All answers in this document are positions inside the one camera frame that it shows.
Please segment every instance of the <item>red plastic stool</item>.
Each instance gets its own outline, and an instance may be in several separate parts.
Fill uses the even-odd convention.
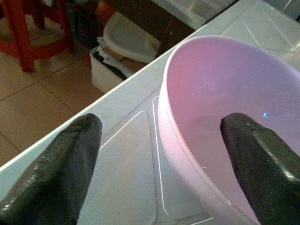
[[[0,51],[19,58],[22,70],[35,72],[33,61],[54,56],[66,48],[73,52],[74,43],[68,23],[64,0],[56,0],[57,8],[49,7],[41,0],[2,0],[0,4],[0,19],[7,18],[14,42],[0,39]],[[31,46],[25,20],[25,15],[31,14],[34,24],[45,28],[45,20],[61,24],[64,37],[47,45]]]

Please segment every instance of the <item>tiled floor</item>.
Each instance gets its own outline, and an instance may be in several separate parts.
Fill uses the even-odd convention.
[[[33,26],[27,16],[33,45],[52,42],[60,26],[46,20],[46,29]],[[0,38],[11,40],[6,20],[0,20]],[[31,146],[103,95],[91,83],[89,50],[75,42],[49,59],[35,61],[36,73],[24,73],[17,59],[0,52],[0,166]]]

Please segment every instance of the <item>stool leg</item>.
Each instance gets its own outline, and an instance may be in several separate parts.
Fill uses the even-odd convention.
[[[19,54],[22,70],[24,72],[34,72],[34,59],[30,48],[22,1],[2,0],[2,7]]]
[[[72,53],[74,51],[74,42],[72,38],[72,32],[68,22],[67,10],[64,4],[64,0],[56,0],[57,10],[60,17],[60,23],[62,29],[67,38],[68,50]]]
[[[33,17],[34,25],[44,29],[45,28],[45,19],[43,16],[43,8],[40,0],[33,0],[31,4],[31,13]]]

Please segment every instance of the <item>pink plastic bowl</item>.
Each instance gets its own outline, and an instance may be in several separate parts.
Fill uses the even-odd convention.
[[[234,39],[195,37],[171,54],[158,103],[161,141],[172,167],[212,216],[231,225],[258,223],[233,173],[221,119],[245,113],[299,155],[299,90],[298,71]]]

